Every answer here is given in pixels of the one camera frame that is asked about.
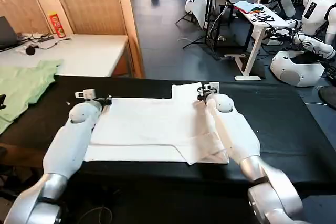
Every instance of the wooden door frame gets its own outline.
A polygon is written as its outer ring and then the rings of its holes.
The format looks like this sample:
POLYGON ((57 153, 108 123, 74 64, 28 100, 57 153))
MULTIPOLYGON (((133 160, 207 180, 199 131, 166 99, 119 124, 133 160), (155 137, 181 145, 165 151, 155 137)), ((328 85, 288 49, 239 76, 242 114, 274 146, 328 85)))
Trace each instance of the wooden door frame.
MULTIPOLYGON (((130 52, 130 61, 132 71, 134 76, 137 78, 144 78, 144 70, 143 70, 143 61, 142 55, 138 40, 138 31, 137 25, 135 23, 135 16, 132 7, 132 0, 119 0, 122 8, 124 24, 126 28, 126 33, 129 38, 129 43, 127 46, 127 50, 130 52)), ((49 19, 49 12, 56 12, 60 22, 62 23, 63 29, 67 35, 73 35, 74 32, 70 25, 68 16, 62 6, 61 0, 38 0, 41 9, 46 16, 50 27, 52 24, 49 19)))

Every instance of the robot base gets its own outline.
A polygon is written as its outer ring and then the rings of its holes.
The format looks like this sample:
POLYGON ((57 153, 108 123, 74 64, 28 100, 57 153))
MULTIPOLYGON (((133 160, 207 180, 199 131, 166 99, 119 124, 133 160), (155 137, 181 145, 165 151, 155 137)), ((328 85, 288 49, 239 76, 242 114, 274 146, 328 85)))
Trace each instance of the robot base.
POLYGON ((272 59, 270 70, 280 80, 296 87, 314 86, 324 72, 321 63, 295 64, 290 58, 302 51, 281 51, 272 59))

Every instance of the pringles can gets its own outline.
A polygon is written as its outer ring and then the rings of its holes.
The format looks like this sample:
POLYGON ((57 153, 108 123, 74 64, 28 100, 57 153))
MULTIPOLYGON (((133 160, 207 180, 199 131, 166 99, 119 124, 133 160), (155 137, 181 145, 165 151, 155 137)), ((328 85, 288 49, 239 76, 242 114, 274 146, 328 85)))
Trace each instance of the pringles can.
POLYGON ((64 38, 66 34, 64 32, 61 22, 59 21, 57 13, 49 14, 49 18, 50 18, 51 23, 53 24, 52 26, 54 27, 58 38, 64 38))

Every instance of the tripod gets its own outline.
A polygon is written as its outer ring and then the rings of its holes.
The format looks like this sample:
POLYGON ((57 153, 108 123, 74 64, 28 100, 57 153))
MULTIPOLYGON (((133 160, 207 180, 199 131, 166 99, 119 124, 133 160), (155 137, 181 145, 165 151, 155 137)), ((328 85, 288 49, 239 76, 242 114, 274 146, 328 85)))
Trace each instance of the tripod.
POLYGON ((217 57, 214 49, 212 48, 212 46, 210 46, 208 43, 207 43, 207 38, 208 38, 208 30, 209 30, 209 23, 210 23, 210 17, 211 17, 211 8, 212 8, 212 1, 213 0, 206 0, 206 11, 205 11, 205 22, 204 22, 204 25, 206 24, 206 27, 204 27, 203 25, 203 29, 205 29, 205 35, 190 42, 189 44, 185 45, 184 47, 182 47, 182 49, 192 45, 192 44, 205 44, 207 45, 208 47, 211 48, 212 50, 212 54, 211 56, 215 59, 215 60, 219 60, 219 57, 217 57))

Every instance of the gray floor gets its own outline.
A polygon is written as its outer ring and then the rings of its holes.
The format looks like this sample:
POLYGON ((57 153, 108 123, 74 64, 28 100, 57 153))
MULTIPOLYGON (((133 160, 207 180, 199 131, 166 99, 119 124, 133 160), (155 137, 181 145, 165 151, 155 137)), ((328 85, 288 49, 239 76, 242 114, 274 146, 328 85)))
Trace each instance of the gray floor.
MULTIPOLYGON (((233 61, 215 61, 207 49, 198 45, 182 49, 188 43, 188 40, 183 38, 193 40, 203 35, 200 28, 194 24, 181 21, 175 25, 185 14, 185 1, 133 0, 146 77, 162 80, 235 81, 234 76, 239 74, 239 70, 233 61)), ((242 43, 248 27, 249 23, 235 20, 230 33, 235 33, 237 41, 242 43)), ((261 61, 269 65, 271 56, 261 61)), ((267 66, 265 72, 266 79, 262 80, 263 83, 282 84, 273 77, 267 66)), ((321 79, 318 85, 326 86, 329 83, 321 79)), ((298 88, 297 91, 304 102, 322 102, 316 87, 298 88)), ((307 106, 336 148, 336 111, 327 106, 307 106)), ((305 199, 303 203, 310 222, 335 223, 336 196, 313 196, 305 199)))

